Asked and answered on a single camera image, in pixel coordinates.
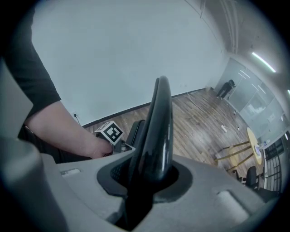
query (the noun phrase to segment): round table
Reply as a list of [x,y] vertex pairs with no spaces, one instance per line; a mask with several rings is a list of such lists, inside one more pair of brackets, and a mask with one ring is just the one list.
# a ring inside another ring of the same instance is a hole
[[[230,170],[234,169],[235,167],[243,164],[246,160],[251,158],[253,155],[255,156],[258,164],[262,164],[262,155],[261,155],[260,152],[256,151],[256,148],[258,149],[258,147],[257,147],[258,146],[258,141],[257,141],[253,131],[251,131],[251,129],[249,127],[246,129],[246,132],[247,132],[247,137],[248,137],[248,141],[247,142],[239,143],[239,144],[232,145],[232,146],[229,146],[229,147],[224,147],[222,150],[228,149],[228,155],[224,156],[224,157],[221,157],[219,159],[215,159],[214,161],[219,161],[219,160],[230,158],[230,161],[231,161],[233,167],[230,168],[228,171],[230,171]],[[239,146],[245,145],[245,144],[249,144],[249,146],[247,146],[246,148],[243,148],[243,149],[231,154],[231,150],[234,147],[239,147]],[[240,154],[241,152],[244,152],[244,151],[246,151],[248,149],[251,149],[252,153],[248,157],[246,157],[244,160],[239,162],[238,154]]]

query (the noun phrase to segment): table leg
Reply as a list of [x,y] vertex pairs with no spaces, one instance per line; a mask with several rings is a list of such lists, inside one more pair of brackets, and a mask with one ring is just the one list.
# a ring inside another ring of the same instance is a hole
[[240,154],[241,152],[244,152],[244,151],[246,151],[246,150],[248,150],[248,149],[250,149],[250,148],[251,148],[251,146],[245,147],[245,148],[243,148],[242,150],[239,150],[239,151],[237,151],[237,152],[235,152],[235,153],[233,153],[233,154],[230,154],[230,155],[226,155],[226,156],[221,157],[221,158],[219,158],[219,159],[215,159],[214,161],[224,160],[224,159],[226,159],[226,158],[230,158],[230,157],[232,157],[232,156],[234,156],[234,155],[237,155],[237,154]]
[[249,142],[250,142],[250,141],[243,142],[243,143],[239,143],[239,144],[233,145],[232,147],[238,147],[238,146],[241,146],[241,145],[247,144],[247,143],[249,143]]
[[[237,166],[240,166],[241,164],[243,164],[245,161],[247,161],[249,158],[251,158],[252,156],[254,155],[254,153],[250,154],[248,157],[246,157],[243,161],[241,161],[240,163],[237,164]],[[232,168],[230,168],[229,170],[227,171],[231,171],[233,170],[234,168],[236,168],[237,166],[234,166]]]

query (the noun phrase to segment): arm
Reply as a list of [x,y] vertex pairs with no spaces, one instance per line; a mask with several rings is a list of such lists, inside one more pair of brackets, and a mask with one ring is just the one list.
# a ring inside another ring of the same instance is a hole
[[12,76],[33,103],[25,125],[40,139],[68,152],[99,158],[110,144],[94,137],[67,112],[32,44],[34,9],[26,15],[7,45],[4,59]]
[[25,125],[47,143],[82,156],[100,158],[111,153],[111,145],[82,128],[60,101],[33,114]]

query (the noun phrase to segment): hand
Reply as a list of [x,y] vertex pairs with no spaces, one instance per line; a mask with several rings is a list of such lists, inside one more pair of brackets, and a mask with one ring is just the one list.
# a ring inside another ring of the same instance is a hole
[[108,141],[96,137],[95,148],[93,150],[91,158],[101,158],[104,157],[104,155],[112,153],[112,151],[112,145]]

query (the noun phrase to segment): cable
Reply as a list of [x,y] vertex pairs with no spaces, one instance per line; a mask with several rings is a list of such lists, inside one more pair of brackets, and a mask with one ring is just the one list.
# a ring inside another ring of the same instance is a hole
[[196,106],[196,107],[198,107],[199,109],[201,109],[203,112],[205,112],[213,121],[215,121],[216,123],[218,123],[220,126],[222,126],[216,119],[213,119],[206,111],[204,111],[202,108],[200,108],[197,104],[195,104],[194,102],[193,102],[193,100],[191,99],[191,97],[190,97],[190,95],[189,95],[189,93],[187,92],[187,95],[189,96],[189,99],[190,99],[190,101]]
[[234,118],[232,117],[232,111],[231,111],[231,109],[230,109],[229,104],[227,104],[227,107],[228,107],[228,110],[230,111],[230,115],[231,115],[232,120],[235,121]]
[[[73,116],[77,119],[77,115],[76,114],[73,114]],[[80,122],[78,121],[77,119],[77,122],[79,123],[79,125],[81,126]]]
[[[203,112],[205,112],[213,121],[215,121],[216,123],[218,123],[220,126],[222,126],[216,119],[213,119],[205,110],[203,110],[202,108],[200,108],[197,104],[194,103],[194,101],[191,99],[189,93],[187,92],[187,95],[189,96],[190,101],[196,106],[198,107],[200,110],[202,110]],[[232,128],[229,128],[227,126],[224,126],[225,128],[228,128],[230,130],[232,130],[234,133],[236,133],[236,131],[234,131]]]

